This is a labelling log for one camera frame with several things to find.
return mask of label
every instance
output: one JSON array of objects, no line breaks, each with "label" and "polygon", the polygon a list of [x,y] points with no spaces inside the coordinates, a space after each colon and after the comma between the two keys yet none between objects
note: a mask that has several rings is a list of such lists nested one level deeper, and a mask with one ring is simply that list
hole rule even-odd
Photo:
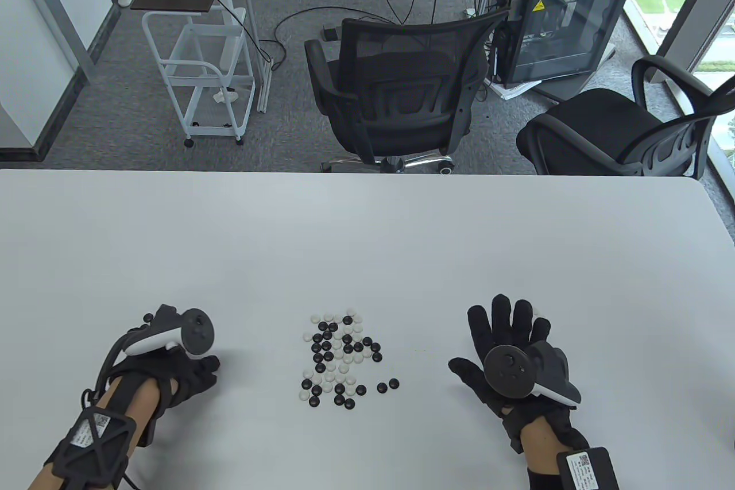
[{"label": "label", "polygon": [[577,490],[599,490],[597,477],[587,452],[567,456],[567,463]]},{"label": "label", "polygon": [[[94,424],[97,431],[97,437],[101,437],[105,433],[107,425],[110,424],[110,417],[102,414],[94,414]],[[92,440],[92,429],[87,419],[82,421],[79,428],[76,430],[74,438],[71,439],[71,443],[74,446],[80,448],[86,448],[94,442]]]}]

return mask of hand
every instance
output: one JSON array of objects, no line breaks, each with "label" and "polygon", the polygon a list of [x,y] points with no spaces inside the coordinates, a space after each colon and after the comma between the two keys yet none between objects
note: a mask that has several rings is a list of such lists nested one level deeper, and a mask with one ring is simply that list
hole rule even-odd
[{"label": "hand", "polygon": [[[533,308],[527,300],[519,300],[513,312],[513,325],[510,323],[511,304],[505,295],[493,299],[493,327],[490,327],[488,314],[482,306],[473,306],[467,311],[472,340],[480,362],[488,352],[498,345],[513,345],[525,350],[538,341],[545,341],[551,331],[547,319],[533,320]],[[557,438],[574,449],[587,447],[585,438],[572,429],[569,421],[570,408],[545,396],[527,396],[513,400],[499,395],[485,380],[485,373],[473,362],[465,358],[449,361],[449,369],[459,375],[462,382],[475,391],[475,394],[494,414],[503,419],[503,425],[511,438],[511,447],[522,453],[520,432],[523,427],[541,416],[546,417]]]}]

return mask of office chair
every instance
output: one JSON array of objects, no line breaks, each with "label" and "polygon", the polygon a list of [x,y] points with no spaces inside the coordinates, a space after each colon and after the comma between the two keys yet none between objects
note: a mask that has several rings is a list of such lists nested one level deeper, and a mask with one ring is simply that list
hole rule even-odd
[{"label": "office chair", "polygon": [[[643,78],[655,68],[687,94],[694,114],[661,122],[646,110]],[[694,156],[693,178],[707,162],[718,115],[735,109],[735,77],[714,92],[661,56],[633,64],[630,101],[612,90],[587,90],[551,107],[518,133],[518,151],[540,175],[682,176]]]},{"label": "office chair", "polygon": [[[339,59],[327,62],[318,40],[305,42],[314,99],[352,156],[321,164],[359,164],[380,172],[438,163],[470,131],[470,106],[488,72],[485,41],[507,10],[438,25],[345,19]],[[438,149],[439,153],[403,159]]]}]

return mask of desk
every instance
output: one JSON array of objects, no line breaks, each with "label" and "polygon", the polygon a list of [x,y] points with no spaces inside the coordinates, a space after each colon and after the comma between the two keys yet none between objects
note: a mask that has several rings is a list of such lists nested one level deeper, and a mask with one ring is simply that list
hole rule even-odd
[{"label": "desk", "polygon": [[[498,419],[446,367],[474,356],[467,307],[499,291],[551,319],[575,426],[620,488],[732,488],[735,249],[693,180],[3,170],[0,196],[7,488],[115,338],[168,303],[210,314],[223,367],[134,456],[142,488],[523,490]],[[351,369],[354,410],[312,409],[302,332],[348,306],[384,361]]]}]

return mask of gray carpet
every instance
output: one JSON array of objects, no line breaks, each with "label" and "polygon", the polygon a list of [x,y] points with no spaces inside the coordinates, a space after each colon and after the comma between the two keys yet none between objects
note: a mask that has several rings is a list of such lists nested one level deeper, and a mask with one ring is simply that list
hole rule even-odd
[{"label": "gray carpet", "polygon": [[[401,17],[411,0],[391,0]],[[244,0],[234,0],[244,5]],[[358,7],[386,17],[385,0],[253,0],[260,38],[271,38],[276,23],[293,12],[317,5]],[[417,0],[409,22],[428,22],[433,0]],[[438,0],[436,20],[455,20],[473,0]],[[94,84],[82,90],[57,141],[44,162],[16,167],[49,169],[136,169],[314,172],[319,163],[342,154],[328,120],[315,107],[305,65],[303,43],[315,38],[322,25],[337,25],[348,12],[318,10],[284,23],[279,38],[288,59],[273,75],[268,112],[253,112],[245,144],[233,138],[195,138],[185,149],[184,136],[140,27],[140,12],[123,10],[122,17],[98,62]],[[153,28],[158,43],[171,47],[179,32],[172,22]],[[623,17],[613,33],[617,54],[593,78],[590,86],[604,86],[629,97],[630,67],[642,55]],[[326,44],[328,59],[338,43]],[[281,56],[275,44],[265,48]],[[662,86],[649,86],[649,109],[667,120],[677,115]],[[470,174],[533,174],[533,167],[515,148],[515,136],[525,123],[543,112],[549,101],[527,93],[502,101],[490,93],[473,105],[473,125],[454,155],[457,172]],[[732,200],[714,173],[703,179],[730,235],[735,238]]]}]

